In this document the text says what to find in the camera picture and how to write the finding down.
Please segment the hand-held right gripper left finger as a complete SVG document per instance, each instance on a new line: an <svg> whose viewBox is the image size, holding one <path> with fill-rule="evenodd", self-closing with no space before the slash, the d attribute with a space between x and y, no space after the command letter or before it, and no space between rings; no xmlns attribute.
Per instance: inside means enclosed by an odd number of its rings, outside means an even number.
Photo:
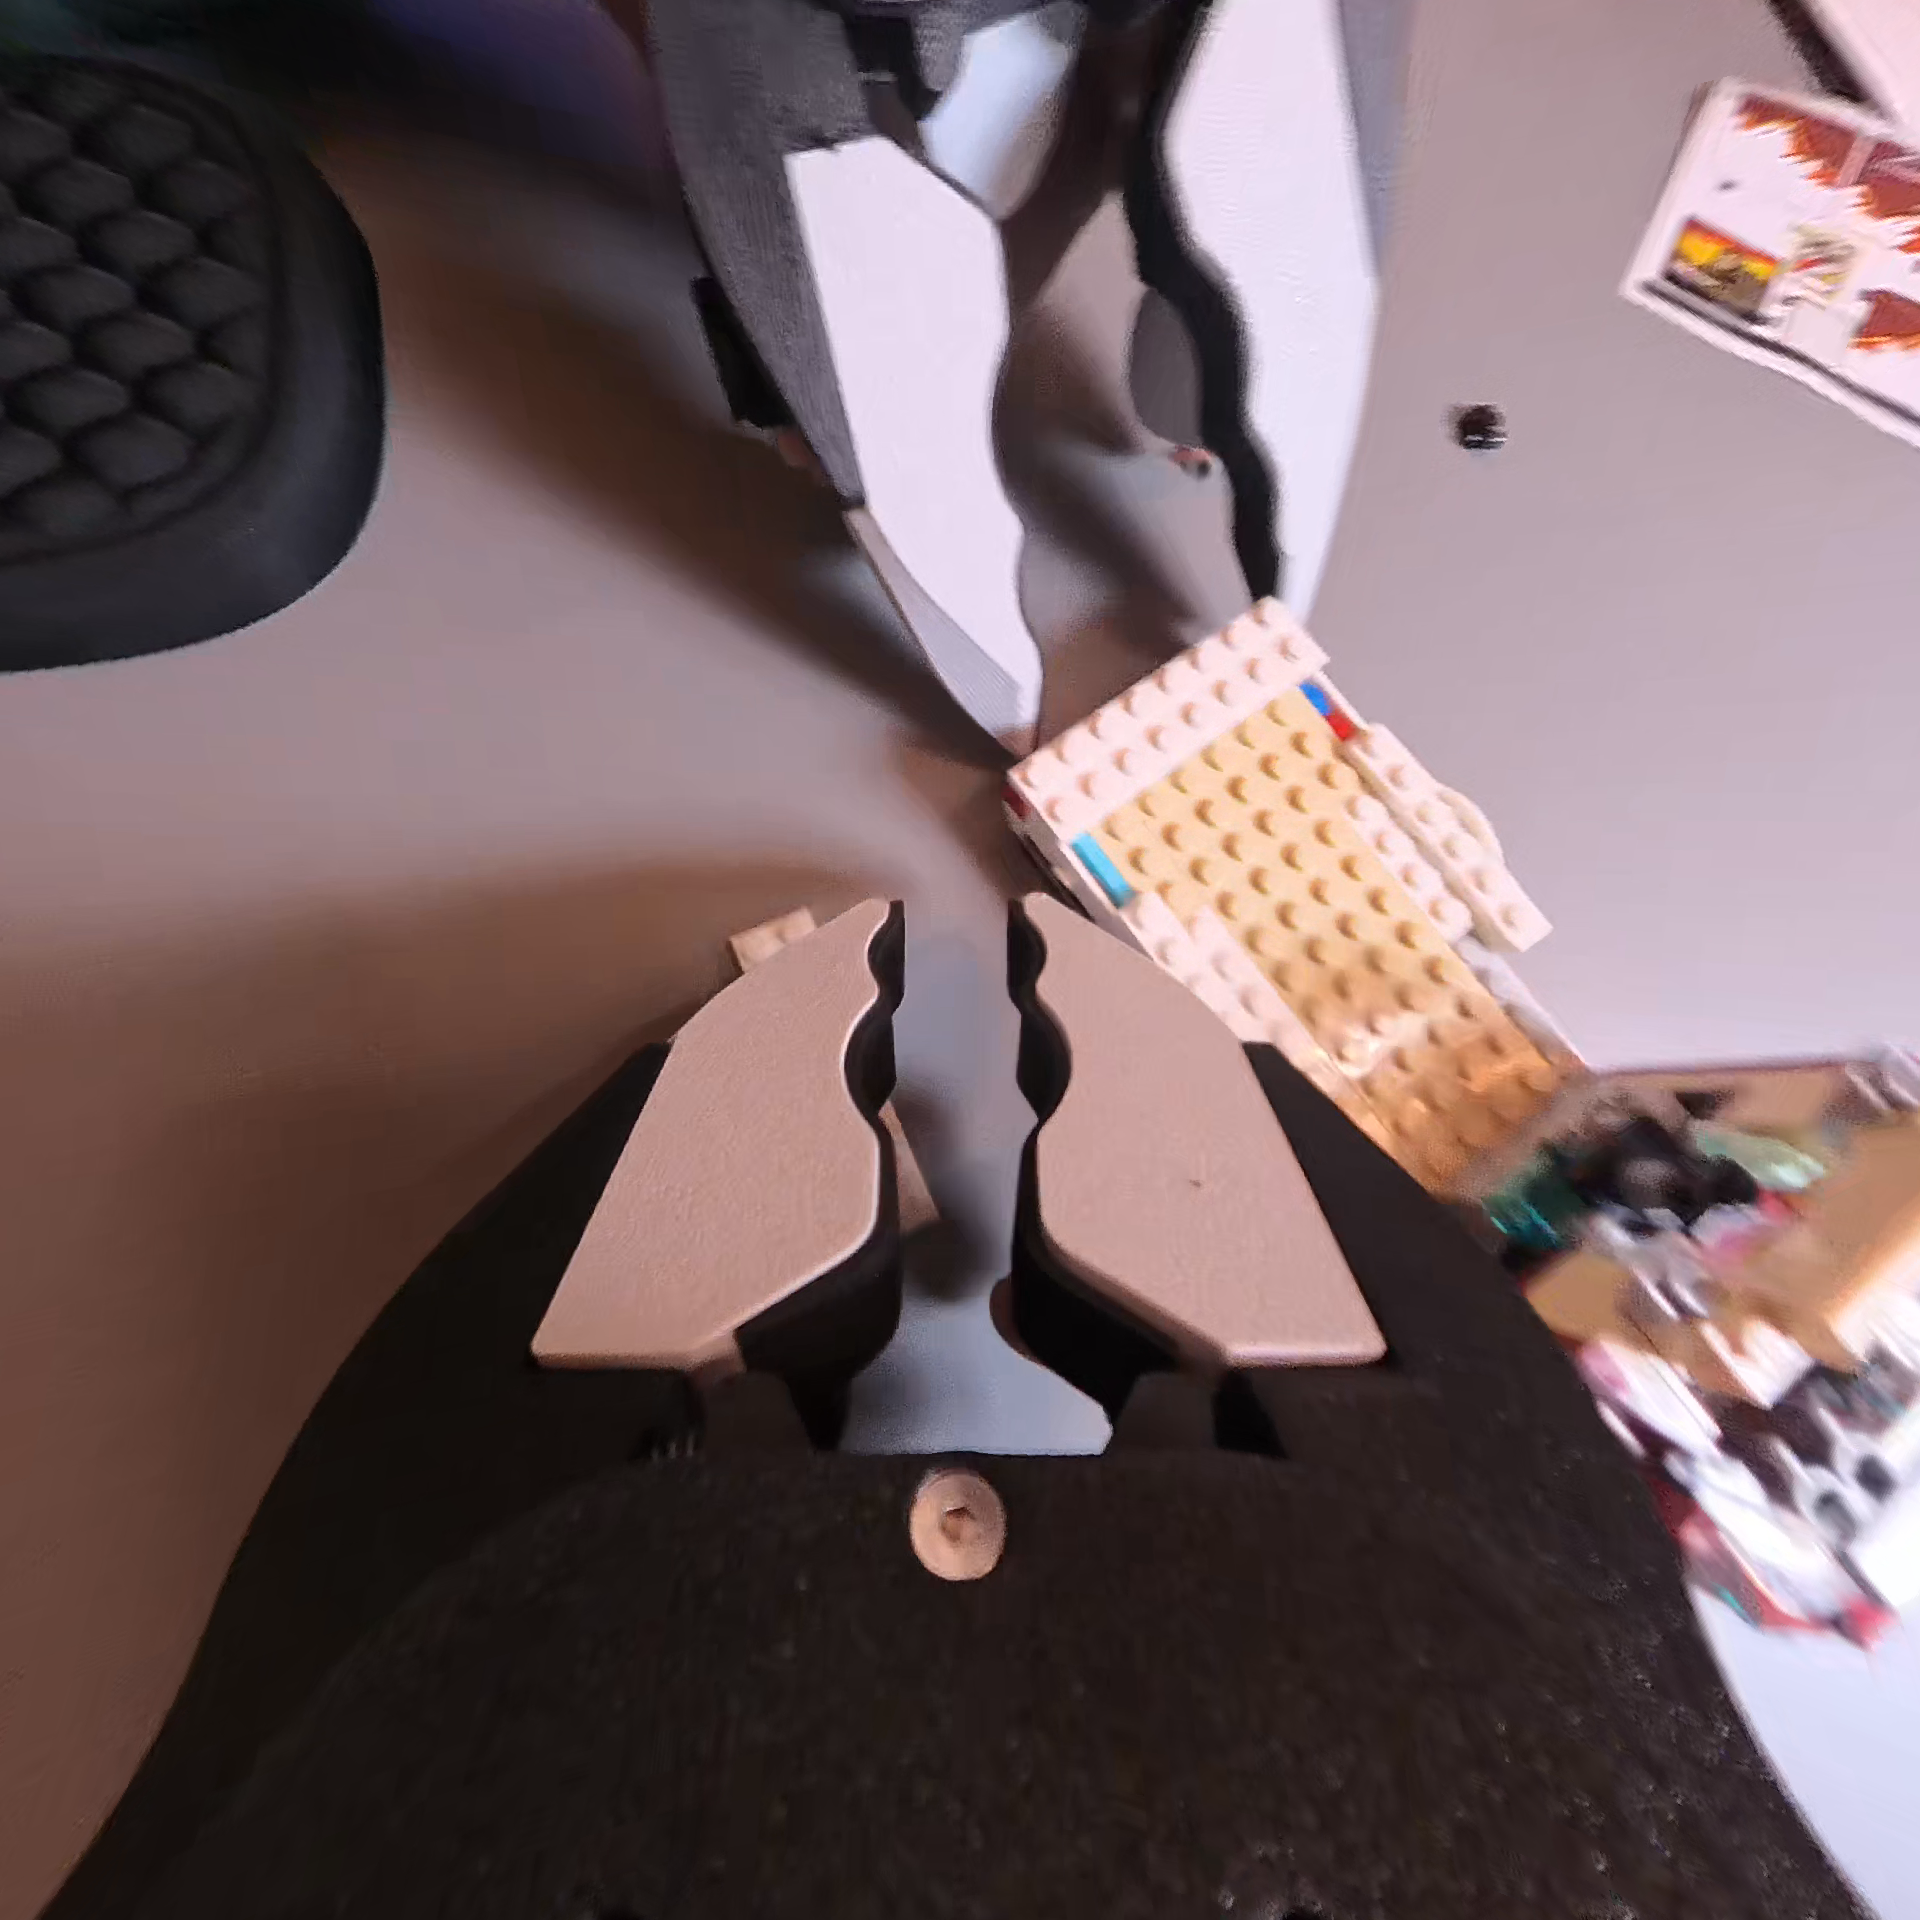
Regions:
<svg viewBox="0 0 1920 1920"><path fill-rule="evenodd" d="M737 1369L768 1312L897 1262L906 911L863 901L684 1021L532 1336L551 1369Z"/></svg>

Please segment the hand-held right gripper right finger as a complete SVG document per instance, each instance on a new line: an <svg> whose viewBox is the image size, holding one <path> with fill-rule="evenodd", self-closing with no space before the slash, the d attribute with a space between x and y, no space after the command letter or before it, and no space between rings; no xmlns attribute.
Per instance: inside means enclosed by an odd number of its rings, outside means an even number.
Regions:
<svg viewBox="0 0 1920 1920"><path fill-rule="evenodd" d="M1244 1044L1055 896L1011 910L1048 1270L1203 1369L1368 1364L1386 1336Z"/></svg>

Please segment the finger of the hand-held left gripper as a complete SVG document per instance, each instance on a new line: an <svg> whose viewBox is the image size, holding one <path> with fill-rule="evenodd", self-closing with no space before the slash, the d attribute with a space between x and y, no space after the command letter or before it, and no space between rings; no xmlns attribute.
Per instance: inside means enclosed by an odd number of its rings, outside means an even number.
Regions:
<svg viewBox="0 0 1920 1920"><path fill-rule="evenodd" d="M1353 476L1379 264L1339 4L1167 4L1124 160L1129 390L1210 447L1248 593L1307 614Z"/></svg>
<svg viewBox="0 0 1920 1920"><path fill-rule="evenodd" d="M895 142L784 160L851 429L856 545L960 711L1001 746L1040 730L1024 526L994 407L1011 338L993 214Z"/></svg>

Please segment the white long brick plate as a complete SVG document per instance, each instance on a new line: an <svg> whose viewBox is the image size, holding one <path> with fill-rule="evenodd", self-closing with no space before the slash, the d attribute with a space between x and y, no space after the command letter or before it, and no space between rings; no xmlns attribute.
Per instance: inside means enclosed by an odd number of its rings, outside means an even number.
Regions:
<svg viewBox="0 0 1920 1920"><path fill-rule="evenodd" d="M816 918L800 905L782 916L768 918L759 925L743 928L728 940L735 970L751 973L758 965L770 959L782 949L810 936L816 929ZM940 1223L940 1209L934 1200L922 1161L907 1141L895 1100L890 1100L880 1120L895 1143L897 1153L897 1205L898 1229L903 1241L913 1241Z"/></svg>
<svg viewBox="0 0 1920 1920"><path fill-rule="evenodd" d="M1266 597L1017 762L1003 810L1067 846L1326 668L1329 650Z"/></svg>

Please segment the toy brick truck model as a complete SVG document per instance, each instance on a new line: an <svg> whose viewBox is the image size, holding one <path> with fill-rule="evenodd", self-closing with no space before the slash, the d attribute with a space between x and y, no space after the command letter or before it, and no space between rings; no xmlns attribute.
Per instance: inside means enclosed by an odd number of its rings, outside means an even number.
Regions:
<svg viewBox="0 0 1920 1920"><path fill-rule="evenodd" d="M1490 1245L1702 1588L1863 1646L1916 1607L1913 1048L1590 1066L1494 828L1326 670L1067 846L1015 831Z"/></svg>

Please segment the sticker sheet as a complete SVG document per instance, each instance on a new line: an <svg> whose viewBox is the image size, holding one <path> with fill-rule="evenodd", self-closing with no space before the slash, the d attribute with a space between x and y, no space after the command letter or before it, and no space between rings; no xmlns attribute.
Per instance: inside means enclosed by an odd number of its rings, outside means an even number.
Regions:
<svg viewBox="0 0 1920 1920"><path fill-rule="evenodd" d="M1916 132L1783 86L1702 89L1622 296L1916 446Z"/></svg>

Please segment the black wrist rest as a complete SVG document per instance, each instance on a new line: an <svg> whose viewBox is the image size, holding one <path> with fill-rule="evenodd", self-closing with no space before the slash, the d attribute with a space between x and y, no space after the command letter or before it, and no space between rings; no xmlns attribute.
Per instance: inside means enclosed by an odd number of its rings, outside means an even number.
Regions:
<svg viewBox="0 0 1920 1920"><path fill-rule="evenodd" d="M7 50L4 677L291 608L362 537L387 431L378 268L300 143L154 63Z"/></svg>

